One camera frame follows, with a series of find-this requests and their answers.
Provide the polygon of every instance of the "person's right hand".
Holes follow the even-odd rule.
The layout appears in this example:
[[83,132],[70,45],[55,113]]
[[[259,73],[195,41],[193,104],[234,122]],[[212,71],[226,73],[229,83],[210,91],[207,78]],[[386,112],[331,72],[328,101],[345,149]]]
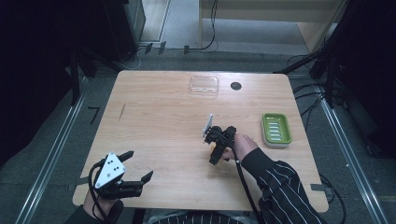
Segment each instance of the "person's right hand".
[[[235,150],[236,156],[241,162],[249,152],[259,147],[257,143],[254,142],[253,139],[251,139],[246,134],[236,133],[235,136],[233,137],[233,140],[234,140],[233,149]],[[221,158],[224,160],[226,159],[234,160],[233,152],[231,150],[225,151],[222,154]]]

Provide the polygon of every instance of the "gray carpet floor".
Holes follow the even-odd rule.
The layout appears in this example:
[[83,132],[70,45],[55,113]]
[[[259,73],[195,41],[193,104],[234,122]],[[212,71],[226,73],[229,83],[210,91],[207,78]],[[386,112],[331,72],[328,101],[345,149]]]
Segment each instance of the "gray carpet floor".
[[[138,58],[130,59],[123,64],[137,70],[186,70],[186,71],[235,71],[271,73],[284,68],[290,55],[232,53],[232,52],[198,52],[187,55],[181,50],[166,50],[159,55],[158,50],[145,54],[139,53]],[[89,87],[85,100],[78,113],[76,122],[64,144],[63,151],[50,176],[40,202],[34,212],[31,223],[63,223],[77,208],[72,203],[74,188],[79,179],[84,162],[88,156],[106,107],[117,73],[95,63],[98,69],[96,77],[89,78]],[[307,68],[289,74],[293,88],[313,83],[306,74]],[[296,96],[313,92],[314,87],[305,88]],[[301,112],[311,106],[315,95],[297,100]],[[58,104],[53,113],[43,123],[32,143],[10,159],[0,170],[0,223],[15,223],[23,208],[29,189],[35,182],[45,162],[56,135],[62,127],[70,109],[71,92]],[[97,118],[92,122],[94,110],[89,106],[100,107]],[[389,223],[396,223],[393,212],[396,180],[395,160],[376,159],[365,151],[365,144],[356,128],[353,118],[340,105],[334,109],[346,131],[354,152],[359,158],[362,169],[367,174],[377,194]],[[348,164],[334,136],[332,127],[321,106],[313,109],[306,130],[318,171],[325,175],[340,193],[346,207],[346,223],[373,223],[366,204],[361,197],[355,179],[350,173]],[[335,198],[330,203],[328,212],[322,214],[328,223],[340,223],[343,210],[340,201]],[[133,208],[126,208],[119,223],[131,223],[134,216]]]

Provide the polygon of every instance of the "person's right arm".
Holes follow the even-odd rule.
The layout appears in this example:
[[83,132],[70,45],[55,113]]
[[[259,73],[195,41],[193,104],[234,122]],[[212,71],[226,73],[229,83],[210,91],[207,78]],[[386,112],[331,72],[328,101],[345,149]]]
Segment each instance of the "person's right arm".
[[[247,135],[236,134],[234,150],[262,191],[259,206],[266,223],[325,223],[310,205],[297,172],[283,161],[272,161]],[[226,152],[223,159],[233,159]]]

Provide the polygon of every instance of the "green soap dish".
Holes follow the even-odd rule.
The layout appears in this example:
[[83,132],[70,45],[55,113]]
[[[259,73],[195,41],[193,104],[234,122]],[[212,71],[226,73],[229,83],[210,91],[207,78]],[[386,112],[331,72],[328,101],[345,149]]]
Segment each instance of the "green soap dish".
[[269,147],[287,147],[291,142],[291,135],[286,116],[272,113],[262,115],[262,137]]

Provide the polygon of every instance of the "person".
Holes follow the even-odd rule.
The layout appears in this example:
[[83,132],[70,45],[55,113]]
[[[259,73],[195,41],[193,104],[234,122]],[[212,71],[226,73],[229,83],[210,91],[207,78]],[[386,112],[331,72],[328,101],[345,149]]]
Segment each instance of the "person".
[[[234,151],[236,157],[257,181],[258,187],[262,191],[259,199],[261,219],[263,223],[326,223],[318,212],[311,206],[304,191],[297,172],[284,161],[271,160],[248,135],[236,133],[234,136]],[[225,151],[222,159],[234,160],[232,151]],[[112,207],[120,200],[102,200],[103,209],[106,214],[110,214]],[[93,201],[90,193],[87,194],[84,204],[79,208],[79,216],[90,217],[92,223],[98,221],[92,211]],[[226,217],[218,213],[189,213],[174,214],[164,217],[166,220],[151,220],[150,223],[238,223],[231,217]]]

